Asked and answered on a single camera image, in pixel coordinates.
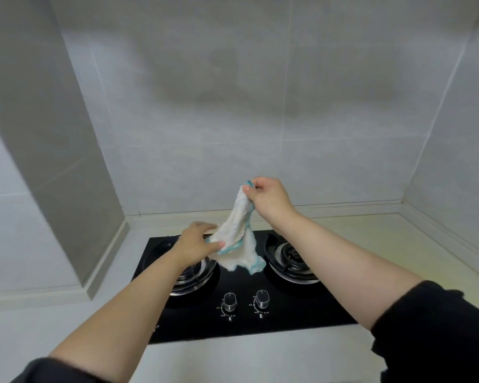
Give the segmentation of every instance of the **dish towel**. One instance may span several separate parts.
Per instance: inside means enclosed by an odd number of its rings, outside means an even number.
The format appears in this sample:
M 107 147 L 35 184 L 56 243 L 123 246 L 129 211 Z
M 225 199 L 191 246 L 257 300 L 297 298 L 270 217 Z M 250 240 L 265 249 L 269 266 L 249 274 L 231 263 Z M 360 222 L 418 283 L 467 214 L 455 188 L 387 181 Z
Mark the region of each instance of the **dish towel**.
M 251 181 L 247 181 L 247 184 L 254 186 Z M 255 251 L 255 236 L 250 228 L 250 215 L 253 211 L 254 203 L 240 188 L 231 214 L 218 231 L 207 238 L 209 242 L 225 242 L 222 250 L 209 257 L 230 272 L 236 270 L 237 266 L 242 266 L 254 274 L 266 266 L 265 260 Z

